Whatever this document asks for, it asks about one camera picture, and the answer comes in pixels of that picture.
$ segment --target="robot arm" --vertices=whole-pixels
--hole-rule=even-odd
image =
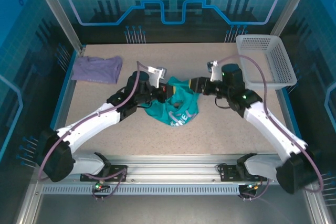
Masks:
[[[64,137],[47,159],[43,169],[51,181],[58,182],[70,174],[89,173],[96,175],[106,169],[108,162],[100,153],[78,154],[75,151],[100,131],[121,122],[136,112],[139,104],[150,103],[154,100],[159,102],[166,100],[168,93],[166,85],[159,83],[159,80],[163,79],[164,70],[149,67],[148,72],[150,74],[140,71],[134,95],[126,104],[116,110],[112,110],[112,108],[121,104],[130,95],[137,72],[129,77],[127,85],[123,89],[112,95],[99,109],[85,118],[56,131],[46,129],[41,133],[35,153],[35,161],[38,165],[42,164],[50,148],[70,131],[70,134]]]
[[[239,172],[241,177],[248,174],[277,180],[290,194],[314,182],[317,179],[316,172],[296,145],[306,151],[315,163],[319,158],[319,151],[309,148],[305,141],[292,134],[270,111],[265,113],[261,97],[245,88],[242,71],[237,64],[224,65],[222,68],[217,64],[208,64],[208,68],[212,72],[211,78],[192,79],[190,88],[204,95],[215,95],[218,99],[225,98],[232,110],[263,134],[280,158],[248,154],[237,161],[237,169],[243,168]]]

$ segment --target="beige table surface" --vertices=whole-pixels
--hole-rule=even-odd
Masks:
[[[216,44],[129,44],[87,45],[85,55],[101,58],[120,56],[123,66],[118,84],[78,81],[67,125],[99,108],[107,98],[126,85],[139,60],[146,66],[167,69],[166,81],[209,77],[206,63],[237,54],[235,43]],[[268,92],[268,107],[283,123],[284,118],[274,90]],[[149,117],[143,109],[111,126],[84,143],[80,150],[104,155],[143,154],[244,154],[275,152],[268,141],[232,110],[218,109],[214,97],[199,96],[200,113],[190,123],[170,127]]]

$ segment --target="white plastic basket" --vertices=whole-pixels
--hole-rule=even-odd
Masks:
[[[267,88],[282,89],[297,82],[286,49],[278,36],[239,35],[236,38],[238,53],[251,57],[260,65]],[[263,89],[261,75],[249,60],[240,59],[246,88]]]

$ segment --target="teal t-shirt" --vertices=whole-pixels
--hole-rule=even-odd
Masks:
[[[175,93],[165,103],[154,101],[152,106],[145,109],[146,113],[170,126],[181,126],[198,114],[198,93],[189,88],[189,81],[179,81],[172,77],[169,85],[175,86]]]

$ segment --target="purple t-shirt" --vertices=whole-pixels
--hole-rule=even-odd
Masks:
[[[73,63],[72,80],[116,84],[122,59],[115,56],[109,59],[99,57],[79,57]]]

